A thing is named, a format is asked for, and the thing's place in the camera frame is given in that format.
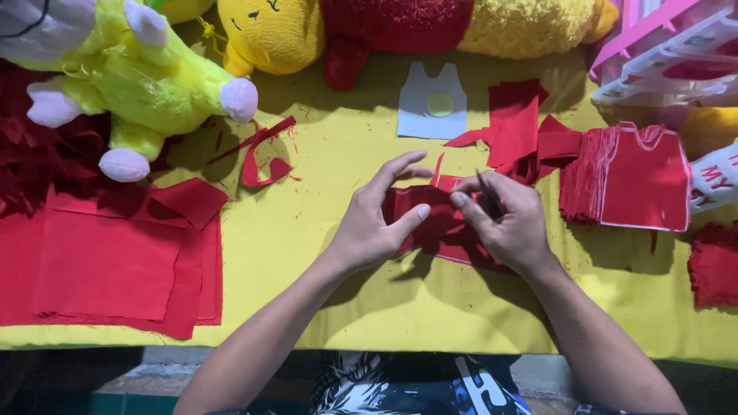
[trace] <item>hand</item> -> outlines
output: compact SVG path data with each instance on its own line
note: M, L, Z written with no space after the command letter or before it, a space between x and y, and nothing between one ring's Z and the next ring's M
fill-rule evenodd
M477 231L489 253L522 277L559 266L558 258L548 246L538 192L494 171L485 171L482 178L500 198L502 217L492 220L469 197L469 193L482 190L476 176L459 182L452 189L451 200ZM483 195L477 200L482 204L486 202Z
M382 215L384 193L396 180L435 176L429 168L410 166L426 155L425 150L402 154L386 162L369 183L357 189L323 255L351 273L381 264L397 252L402 241L428 217L430 206L415 206L387 226Z

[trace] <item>person's right hand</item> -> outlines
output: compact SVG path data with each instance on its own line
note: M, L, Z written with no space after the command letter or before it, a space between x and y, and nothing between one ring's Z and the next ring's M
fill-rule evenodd
M489 253L523 277L559 266L548 246L538 192L491 170L482 173L482 177L500 198L502 217L493 220L469 197L482 190L476 176L459 182L452 189L451 200L477 231ZM482 205L487 202L483 195L477 199Z

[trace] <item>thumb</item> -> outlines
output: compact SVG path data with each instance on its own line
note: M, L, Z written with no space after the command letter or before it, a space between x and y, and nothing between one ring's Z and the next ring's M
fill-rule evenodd
M463 218L480 234L489 232L492 226L492 219L484 212L482 207L469 197L468 194L462 192L454 192L451 194L451 202L454 202L456 208L461 211Z
M387 228L389 228L392 234L402 242L408 235L410 235L411 232L423 223L429 214L430 206L423 203L407 211L400 219Z

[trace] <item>table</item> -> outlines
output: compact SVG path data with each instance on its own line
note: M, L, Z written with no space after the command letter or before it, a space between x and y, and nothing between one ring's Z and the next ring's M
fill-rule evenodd
M206 20L215 22L211 10ZM210 40L199 40L200 26L178 29L187 44L219 61ZM320 77L320 62L287 76L256 72L260 95L255 120L270 127L293 115L297 125L258 149L257 160L277 153L296 168L297 181L285 177L266 188L240 183L243 151L213 165L205 162L255 131L216 119L175 145L175 168L156 177L167 186L202 176L228 193L222 216L224 254L223 324L196 327L193 338L177 341L135 329L112 326L15 326L0 328L0 349L176 344L217 346L250 315L285 289L327 245L351 193L386 160L426 148L424 164L434 168L441 152L442 174L468 176L485 168L486 152L443 148L440 140L397 137L399 92L411 61L423 61L430 76L445 62L458 65L468 97L467 129L489 124L487 86L500 81L541 78L551 96L540 119L552 113L566 126L584 131L605 126L589 100L596 88L586 76L584 53L549 55L532 61L502 61L459 52L442 55L371 55L359 84L333 92ZM607 112L606 117L618 113ZM220 149L216 137L222 131ZM411 184L427 181L415 179ZM684 234L658 233L650 253L648 230L580 227L558 214L558 172L542 180L548 237L574 280L635 339L651 357L729 365L738 361L738 317L731 312L693 309ZM735 207L695 218L738 217ZM310 323L297 343L302 349L385 351L463 351L470 353L556 353L542 308L518 277L432 258L415 251L389 261L373 274L355 275L343 284Z

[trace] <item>person's left hand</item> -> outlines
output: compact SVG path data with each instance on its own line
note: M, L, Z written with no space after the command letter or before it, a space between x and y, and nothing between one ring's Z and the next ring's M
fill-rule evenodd
M323 255L339 264L342 271L352 273L379 265L397 252L402 241L428 217L430 206L415 206L387 226L382 215L384 193L396 180L435 176L429 168L410 165L426 155L425 150L402 154L386 162L369 183L357 189Z

